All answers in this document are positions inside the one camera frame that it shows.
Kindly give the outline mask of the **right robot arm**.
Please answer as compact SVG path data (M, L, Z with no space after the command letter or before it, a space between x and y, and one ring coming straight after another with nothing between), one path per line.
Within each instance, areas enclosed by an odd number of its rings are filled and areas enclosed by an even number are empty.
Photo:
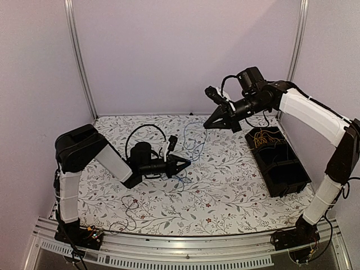
M333 147L323 180L304 213L291 241L303 245L313 235L311 226L325 216L348 183L359 160L359 120L336 113L291 81L264 79L256 66L226 76L220 87L208 86L205 94L217 108L204 123L206 129L241 130L240 121L261 111L277 110L299 120Z

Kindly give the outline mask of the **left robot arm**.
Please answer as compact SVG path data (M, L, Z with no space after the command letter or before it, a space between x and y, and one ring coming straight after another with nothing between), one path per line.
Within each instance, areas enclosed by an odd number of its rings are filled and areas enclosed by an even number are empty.
M60 135L55 140L57 170L54 180L57 218L65 225L61 233L71 244L79 244L84 236L79 222L78 195L80 178L92 163L102 166L125 188L131 189L144 178L176 176L191 165L191 161L174 155L176 136L164 137L160 151L156 152L150 143L137 142L133 147L125 144L125 155L100 133L94 125L86 124Z

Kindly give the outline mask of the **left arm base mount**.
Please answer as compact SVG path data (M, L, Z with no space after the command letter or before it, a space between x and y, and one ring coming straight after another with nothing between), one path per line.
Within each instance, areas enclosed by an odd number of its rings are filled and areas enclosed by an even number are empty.
M59 220L55 233L57 241L92 250L100 250L103 237L102 229L95 226L81 227L79 219L71 223Z

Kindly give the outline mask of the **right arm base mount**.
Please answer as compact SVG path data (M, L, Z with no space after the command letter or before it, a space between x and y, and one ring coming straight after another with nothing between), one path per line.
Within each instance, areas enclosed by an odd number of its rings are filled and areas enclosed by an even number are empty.
M289 258L295 264L308 264L320 258L331 244L334 227L328 219L326 222L330 226L330 237L320 252L320 234L316 225L298 224L294 229L276 230L271 234L270 243L276 251L288 250Z

